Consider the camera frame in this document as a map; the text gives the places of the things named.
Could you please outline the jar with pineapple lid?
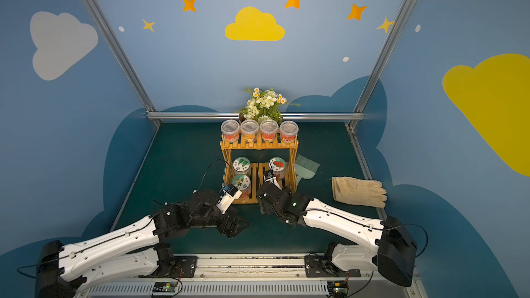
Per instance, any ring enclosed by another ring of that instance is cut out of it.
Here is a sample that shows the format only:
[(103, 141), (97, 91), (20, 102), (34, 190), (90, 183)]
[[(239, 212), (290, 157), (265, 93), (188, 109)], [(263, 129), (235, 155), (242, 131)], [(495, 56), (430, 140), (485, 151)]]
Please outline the jar with pineapple lid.
[(251, 195), (251, 178), (248, 175), (236, 175), (232, 182), (233, 186), (242, 193), (240, 199), (248, 199)]

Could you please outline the jar with strawberry lid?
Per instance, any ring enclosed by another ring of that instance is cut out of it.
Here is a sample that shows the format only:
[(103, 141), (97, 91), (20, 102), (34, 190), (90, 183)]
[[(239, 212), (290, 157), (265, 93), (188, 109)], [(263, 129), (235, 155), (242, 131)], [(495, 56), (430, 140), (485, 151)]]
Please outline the jar with strawberry lid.
[(287, 163), (281, 157), (273, 157), (269, 160), (269, 167), (278, 179), (283, 179), (287, 171)]

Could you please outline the jar with green tree lid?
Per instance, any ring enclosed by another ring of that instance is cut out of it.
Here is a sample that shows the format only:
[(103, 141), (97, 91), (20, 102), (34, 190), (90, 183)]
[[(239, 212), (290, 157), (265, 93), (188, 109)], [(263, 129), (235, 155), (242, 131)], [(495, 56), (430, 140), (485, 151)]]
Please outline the jar with green tree lid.
[(235, 176), (248, 175), (251, 172), (251, 161), (246, 157), (238, 157), (233, 160), (232, 167)]

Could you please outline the clear seed cup orange base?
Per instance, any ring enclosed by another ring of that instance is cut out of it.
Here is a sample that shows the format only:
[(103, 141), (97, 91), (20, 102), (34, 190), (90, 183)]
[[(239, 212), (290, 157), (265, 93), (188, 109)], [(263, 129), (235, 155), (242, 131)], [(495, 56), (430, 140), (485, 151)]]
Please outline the clear seed cup orange base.
[(243, 143), (255, 143), (259, 132), (259, 124), (253, 119), (246, 119), (240, 124)]

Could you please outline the clear seed cup red base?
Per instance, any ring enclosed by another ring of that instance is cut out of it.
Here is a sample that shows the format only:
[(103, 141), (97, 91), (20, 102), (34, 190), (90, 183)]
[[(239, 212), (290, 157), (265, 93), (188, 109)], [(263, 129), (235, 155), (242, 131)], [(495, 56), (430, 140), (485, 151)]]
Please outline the clear seed cup red base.
[(224, 121), (220, 127), (223, 138), (229, 143), (239, 142), (240, 123), (234, 119)]

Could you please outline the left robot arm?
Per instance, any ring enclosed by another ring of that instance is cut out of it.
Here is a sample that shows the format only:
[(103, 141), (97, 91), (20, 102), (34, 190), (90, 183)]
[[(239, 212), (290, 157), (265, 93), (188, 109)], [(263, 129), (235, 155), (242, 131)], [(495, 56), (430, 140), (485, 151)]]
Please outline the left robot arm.
[(248, 226), (230, 201), (222, 204), (213, 190), (198, 191), (186, 201), (165, 205), (130, 226), (95, 239), (46, 244), (37, 264), (35, 296), (73, 297), (85, 270), (127, 252), (183, 237), (192, 228), (216, 228), (232, 238)]

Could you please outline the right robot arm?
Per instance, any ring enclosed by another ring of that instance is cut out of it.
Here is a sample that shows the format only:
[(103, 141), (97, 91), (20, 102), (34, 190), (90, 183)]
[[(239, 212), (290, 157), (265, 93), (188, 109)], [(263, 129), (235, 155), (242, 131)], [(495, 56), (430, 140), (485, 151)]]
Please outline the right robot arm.
[(273, 182), (260, 186), (258, 200), (265, 213), (277, 215), (281, 222), (324, 230), (352, 241), (353, 246), (337, 244), (328, 254), (336, 268), (348, 271), (363, 266), (399, 286), (412, 285), (418, 244), (399, 219), (388, 216), (383, 221), (354, 215), (317, 198), (293, 194)]

